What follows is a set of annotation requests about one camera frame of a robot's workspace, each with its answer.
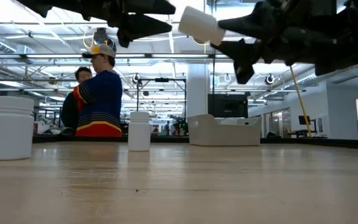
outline hat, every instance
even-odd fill
[[[112,47],[110,47],[106,44],[98,44],[98,45],[91,47],[89,52],[83,53],[82,57],[92,58],[92,55],[97,55],[97,54],[104,54],[104,55],[115,57],[116,51]]]

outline person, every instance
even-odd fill
[[[167,135],[170,135],[170,133],[169,133],[169,121],[167,121],[167,124],[164,126],[164,132],[165,132]]]
[[[80,67],[75,73],[77,82],[81,84],[83,81],[92,78],[92,71],[86,67]],[[69,93],[63,102],[62,108],[62,123],[67,128],[72,128],[75,132],[77,129],[77,123],[79,118],[79,105],[78,101],[74,99],[73,92]]]
[[[98,44],[83,54],[91,58],[96,76],[74,88],[74,97],[80,101],[76,136],[121,137],[122,82],[112,70],[115,56],[115,44]]]

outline desk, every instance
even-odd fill
[[[302,130],[302,131],[294,131],[294,132],[291,132],[291,133],[288,133],[288,134],[291,135],[291,136],[292,136],[292,135],[295,135],[296,138],[299,138],[299,137],[304,137],[304,138],[306,138],[306,137],[308,137],[309,132]]]
[[[358,224],[358,149],[52,142],[0,161],[0,224],[300,220]]]

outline white plastic bottle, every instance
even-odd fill
[[[31,156],[34,101],[15,96],[0,96],[0,160]]]
[[[132,112],[128,127],[128,150],[149,151],[152,127],[148,112]]]
[[[221,45],[226,33],[218,26],[215,17],[187,6],[180,19],[179,31],[202,42],[210,41],[214,45]]]

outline blue sweater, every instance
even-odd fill
[[[121,135],[122,82],[119,75],[103,71],[74,89],[75,98],[83,103],[78,120],[78,136]]]

